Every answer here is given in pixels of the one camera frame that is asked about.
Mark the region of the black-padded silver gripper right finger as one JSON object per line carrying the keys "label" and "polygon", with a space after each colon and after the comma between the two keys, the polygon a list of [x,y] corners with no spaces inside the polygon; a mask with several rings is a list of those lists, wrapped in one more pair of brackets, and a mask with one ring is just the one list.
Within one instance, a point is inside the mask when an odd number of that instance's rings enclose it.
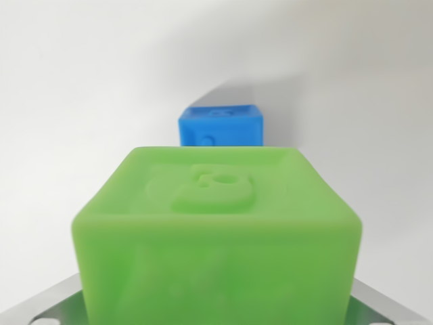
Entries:
{"label": "black-padded silver gripper right finger", "polygon": [[347,324],[432,324],[432,321],[354,279]]}

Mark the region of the black-padded silver gripper left finger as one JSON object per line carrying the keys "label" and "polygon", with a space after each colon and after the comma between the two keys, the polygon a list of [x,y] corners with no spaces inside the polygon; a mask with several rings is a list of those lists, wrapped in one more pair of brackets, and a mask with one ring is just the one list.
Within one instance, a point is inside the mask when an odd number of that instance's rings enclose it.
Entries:
{"label": "black-padded silver gripper left finger", "polygon": [[86,324],[80,276],[75,274],[1,313],[2,324]]}

